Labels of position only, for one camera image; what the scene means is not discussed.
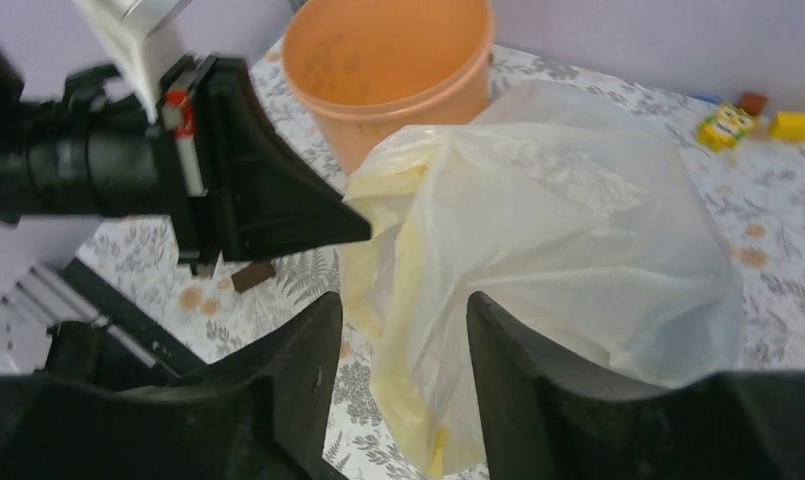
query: orange bucket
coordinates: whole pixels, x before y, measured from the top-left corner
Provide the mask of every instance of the orange bucket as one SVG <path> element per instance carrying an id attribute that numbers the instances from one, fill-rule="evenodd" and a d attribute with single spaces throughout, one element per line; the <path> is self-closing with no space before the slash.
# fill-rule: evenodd
<path id="1" fill-rule="evenodd" d="M 282 61 L 343 171 L 405 125 L 464 124 L 488 105 L 489 0 L 309 0 Z"/>

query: crumpled bag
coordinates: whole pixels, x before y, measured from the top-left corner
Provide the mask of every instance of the crumpled bag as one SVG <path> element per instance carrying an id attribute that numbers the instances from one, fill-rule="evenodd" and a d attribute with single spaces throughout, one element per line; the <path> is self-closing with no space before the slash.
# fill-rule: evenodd
<path id="1" fill-rule="evenodd" d="M 742 341 L 741 277 L 669 141 L 548 82 L 476 123 L 399 131 L 345 196 L 374 235 L 340 249 L 345 315 L 372 342 L 370 389 L 399 450 L 432 477 L 484 461 L 465 318 L 477 290 L 662 386 L 733 367 Z"/>

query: brown block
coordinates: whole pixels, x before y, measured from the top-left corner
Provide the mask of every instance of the brown block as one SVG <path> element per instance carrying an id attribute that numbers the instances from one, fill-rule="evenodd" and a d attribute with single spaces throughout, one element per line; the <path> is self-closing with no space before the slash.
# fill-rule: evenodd
<path id="1" fill-rule="evenodd" d="M 767 105 L 768 98 L 760 93 L 744 92 L 738 100 L 737 107 L 751 117 L 757 117 Z"/>
<path id="2" fill-rule="evenodd" d="M 243 293 L 275 276 L 275 268 L 270 262 L 250 263 L 243 270 L 231 276 L 231 283 L 237 293 Z"/>

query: table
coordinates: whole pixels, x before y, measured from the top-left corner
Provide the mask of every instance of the table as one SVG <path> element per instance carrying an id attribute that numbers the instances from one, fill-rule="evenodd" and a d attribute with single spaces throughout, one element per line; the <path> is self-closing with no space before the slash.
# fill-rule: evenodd
<path id="1" fill-rule="evenodd" d="M 264 107 L 295 150 L 338 189 L 345 177 L 307 112 L 285 84 L 276 44 L 253 69 Z M 542 78 L 579 86 L 663 127 L 679 147 L 744 281 L 743 368 L 805 368 L 805 145 L 747 139 L 713 154 L 693 141 L 713 105 L 589 70 L 494 47 L 491 94 Z M 164 218 L 105 223 L 79 258 L 207 362 L 274 330 L 327 290 L 338 287 L 334 248 L 275 261 L 277 277 L 234 292 L 221 265 L 210 280 L 176 266 L 177 248 Z M 350 327 L 340 352 L 325 456 L 352 480 L 419 479 L 396 450 L 369 394 L 370 346 Z M 450 478 L 487 478 L 480 466 Z"/>

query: floral pattern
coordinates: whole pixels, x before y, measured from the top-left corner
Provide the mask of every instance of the floral pattern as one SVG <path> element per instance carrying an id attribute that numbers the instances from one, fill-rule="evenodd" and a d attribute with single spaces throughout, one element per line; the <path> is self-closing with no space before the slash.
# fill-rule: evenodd
<path id="1" fill-rule="evenodd" d="M 280 45 L 252 70 L 259 96 L 279 133 L 330 184 L 345 177 L 307 112 L 290 95 L 281 72 Z M 752 135 L 734 151 L 714 154 L 694 140 L 694 129 L 714 108 L 674 93 L 493 48 L 494 98 L 533 78 L 570 83 L 602 95 L 657 124 L 679 147 L 709 210 L 728 239 L 744 275 L 747 368 L 805 368 L 805 145 Z M 218 267 L 198 280 L 176 267 L 177 249 L 163 218 L 105 223 L 79 257 L 160 321 L 205 361 L 212 362 L 274 330 L 339 283 L 333 248 L 275 262 L 277 276 L 243 295 L 228 279 L 242 265 Z M 345 328 L 326 437 L 326 458 L 353 480 L 422 479 L 394 446 L 369 395 L 370 346 Z M 451 478 L 486 479 L 480 466 Z"/>

